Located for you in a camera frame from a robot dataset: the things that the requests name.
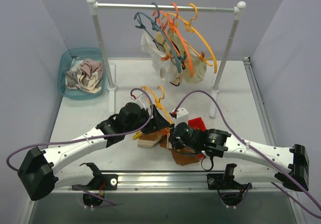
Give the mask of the yellow hanger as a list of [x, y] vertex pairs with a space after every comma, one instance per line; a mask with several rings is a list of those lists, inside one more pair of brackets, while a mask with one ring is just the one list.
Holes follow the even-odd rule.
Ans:
[[198, 8], [193, 3], [189, 3], [189, 6], [195, 12], [195, 15], [193, 17], [191, 17], [189, 20], [186, 20], [186, 19], [184, 19], [183, 17], [181, 17], [179, 15], [179, 9], [178, 9], [177, 5], [175, 3], [171, 3], [171, 4], [175, 8], [175, 13], [167, 12], [167, 13], [164, 14], [164, 17], [168, 18], [169, 25], [170, 26], [174, 26], [173, 28], [175, 30], [177, 30], [178, 29], [178, 24], [175, 23], [175, 21], [176, 21], [176, 19], [179, 19], [180, 21], [182, 21], [184, 23], [184, 27], [185, 27], [185, 31], [186, 32], [191, 33], [191, 34], [196, 34], [198, 36], [198, 38], [203, 42], [203, 44], [206, 46], [207, 50], [209, 51], [209, 53], [210, 53], [210, 57], [209, 58], [206, 58], [206, 54], [205, 54], [204, 51], [199, 53], [194, 47], [191, 46], [191, 44], [186, 39], [184, 39], [181, 36], [181, 34], [178, 34], [178, 37], [183, 40], [183, 45], [189, 47], [196, 54], [196, 56], [201, 61], [203, 61], [206, 65], [213, 67], [214, 74], [216, 74], [218, 72], [218, 64], [217, 64], [217, 59], [216, 59], [216, 56], [214, 54], [214, 51], [212, 50], [211, 46], [206, 41], [206, 39], [193, 26], [193, 21], [195, 21], [199, 16]]
[[160, 97], [158, 97], [149, 87], [147, 87], [146, 85], [142, 86], [141, 89], [144, 91], [149, 92], [153, 98], [154, 98], [154, 104], [156, 106], [156, 108], [160, 109], [163, 111], [165, 118], [167, 119], [167, 121], [172, 124], [172, 118], [170, 117], [169, 113], [166, 111], [165, 107], [162, 104], [162, 100], [165, 98], [165, 90], [163, 88], [163, 86], [159, 85], [157, 87], [158, 89], [160, 89], [162, 91], [162, 95]]

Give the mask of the brown underwear cream waistband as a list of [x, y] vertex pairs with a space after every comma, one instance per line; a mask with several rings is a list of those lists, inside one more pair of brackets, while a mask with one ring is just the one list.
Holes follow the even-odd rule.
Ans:
[[199, 163], [200, 158], [194, 154], [188, 152], [187, 147], [179, 147], [178, 150], [172, 148], [172, 144], [169, 142], [169, 137], [167, 135], [161, 135], [158, 133], [143, 134], [138, 140], [137, 146], [140, 148], [153, 148], [156, 145], [168, 149], [174, 162], [177, 165], [186, 166], [190, 164]]

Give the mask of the pale yellow underwear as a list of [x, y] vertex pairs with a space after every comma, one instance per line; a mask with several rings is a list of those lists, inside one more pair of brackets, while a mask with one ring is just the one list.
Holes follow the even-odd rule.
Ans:
[[[168, 29], [168, 36], [172, 43], [175, 45], [175, 48], [178, 49], [180, 53], [185, 54], [185, 49], [178, 35]], [[204, 76], [207, 71], [207, 65], [203, 61], [201, 61], [189, 47], [188, 50], [193, 61], [194, 75], [190, 76], [190, 70], [183, 64], [182, 73], [179, 73], [181, 80], [180, 84], [183, 80], [188, 84], [198, 84], [204, 80]]]

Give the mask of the orange clothespin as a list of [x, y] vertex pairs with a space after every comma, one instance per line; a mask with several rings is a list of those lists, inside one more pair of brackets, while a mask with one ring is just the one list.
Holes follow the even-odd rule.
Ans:
[[161, 135], [167, 135], [168, 137], [173, 133], [174, 129], [166, 128], [159, 131]]

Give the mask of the yellow clothespin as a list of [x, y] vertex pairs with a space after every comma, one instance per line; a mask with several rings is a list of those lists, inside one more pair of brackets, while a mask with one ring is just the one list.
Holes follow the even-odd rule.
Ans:
[[133, 140], [139, 139], [142, 135], [143, 135], [143, 133], [142, 133], [141, 131], [137, 131], [137, 132], [133, 135], [132, 139], [133, 139]]

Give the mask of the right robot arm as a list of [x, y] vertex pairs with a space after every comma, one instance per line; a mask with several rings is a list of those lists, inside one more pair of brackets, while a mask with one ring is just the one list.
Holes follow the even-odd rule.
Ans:
[[249, 170], [239, 170], [247, 182], [275, 182], [294, 191], [308, 190], [309, 159], [303, 145], [274, 147], [243, 140], [218, 129], [196, 130], [179, 123], [170, 130], [175, 150], [184, 147], [210, 159], [233, 158], [252, 163]]

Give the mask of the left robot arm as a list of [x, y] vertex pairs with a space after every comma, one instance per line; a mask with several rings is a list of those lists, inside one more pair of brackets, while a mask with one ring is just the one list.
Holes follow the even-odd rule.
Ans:
[[32, 201], [49, 195], [55, 188], [72, 184], [97, 189], [101, 185], [100, 171], [94, 164], [86, 164], [76, 172], [64, 168], [76, 160], [121, 142], [126, 135], [141, 131], [151, 134], [171, 126], [169, 115], [163, 116], [155, 105], [151, 110], [134, 102], [127, 103], [117, 114], [111, 115], [85, 134], [56, 147], [28, 150], [19, 170], [25, 190]]

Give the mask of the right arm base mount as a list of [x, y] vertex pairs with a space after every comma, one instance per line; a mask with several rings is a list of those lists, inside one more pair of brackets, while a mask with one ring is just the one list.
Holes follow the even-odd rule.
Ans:
[[237, 164], [227, 164], [224, 172], [214, 173], [210, 172], [207, 174], [207, 184], [209, 190], [239, 190], [243, 191], [252, 189], [252, 184], [244, 183], [241, 184], [240, 181], [236, 181], [234, 175], [234, 169], [237, 167]]

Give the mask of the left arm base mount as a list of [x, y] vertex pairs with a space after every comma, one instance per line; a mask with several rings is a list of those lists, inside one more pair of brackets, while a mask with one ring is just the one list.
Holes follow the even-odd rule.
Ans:
[[76, 168], [79, 171], [79, 181], [71, 186], [72, 190], [84, 189], [87, 191], [116, 190], [118, 185], [118, 175], [114, 173], [103, 173], [94, 163], [82, 163]]

